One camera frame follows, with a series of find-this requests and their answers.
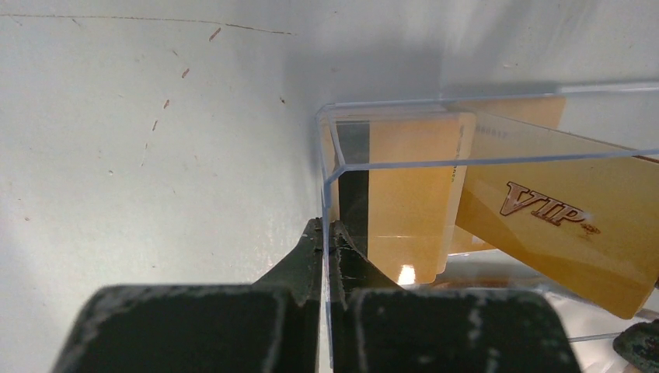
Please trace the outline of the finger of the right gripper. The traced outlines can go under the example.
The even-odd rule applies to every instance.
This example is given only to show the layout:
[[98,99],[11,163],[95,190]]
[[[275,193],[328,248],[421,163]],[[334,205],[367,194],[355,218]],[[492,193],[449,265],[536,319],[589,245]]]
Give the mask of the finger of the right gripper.
[[632,325],[613,340],[612,347],[640,372],[658,372],[658,320]]

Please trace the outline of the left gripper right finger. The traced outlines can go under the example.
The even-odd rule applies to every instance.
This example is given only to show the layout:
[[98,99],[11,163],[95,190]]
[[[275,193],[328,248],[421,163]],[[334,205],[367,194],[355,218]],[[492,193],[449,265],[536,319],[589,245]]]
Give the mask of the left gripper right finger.
[[359,251],[343,224],[328,233],[336,372],[577,372],[550,304],[511,289],[407,290]]

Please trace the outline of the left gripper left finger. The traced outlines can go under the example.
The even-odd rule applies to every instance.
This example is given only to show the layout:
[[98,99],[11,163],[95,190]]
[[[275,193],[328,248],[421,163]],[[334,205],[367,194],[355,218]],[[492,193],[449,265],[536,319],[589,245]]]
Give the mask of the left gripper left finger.
[[56,372],[315,372],[323,224],[252,284],[122,284],[83,306]]

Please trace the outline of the gold VIP credit card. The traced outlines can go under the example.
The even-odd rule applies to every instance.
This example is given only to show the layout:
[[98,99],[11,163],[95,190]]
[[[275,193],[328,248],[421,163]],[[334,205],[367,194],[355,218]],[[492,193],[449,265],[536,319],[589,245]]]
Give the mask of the gold VIP credit card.
[[629,319],[658,278],[658,152],[476,112],[458,227]]

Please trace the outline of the clear plastic card box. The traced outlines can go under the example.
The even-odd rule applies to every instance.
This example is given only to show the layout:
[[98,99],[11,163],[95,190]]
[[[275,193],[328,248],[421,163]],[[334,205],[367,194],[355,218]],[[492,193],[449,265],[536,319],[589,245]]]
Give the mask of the clear plastic card box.
[[596,333],[651,318],[658,85],[337,103],[316,116],[323,240],[404,288],[535,292]]

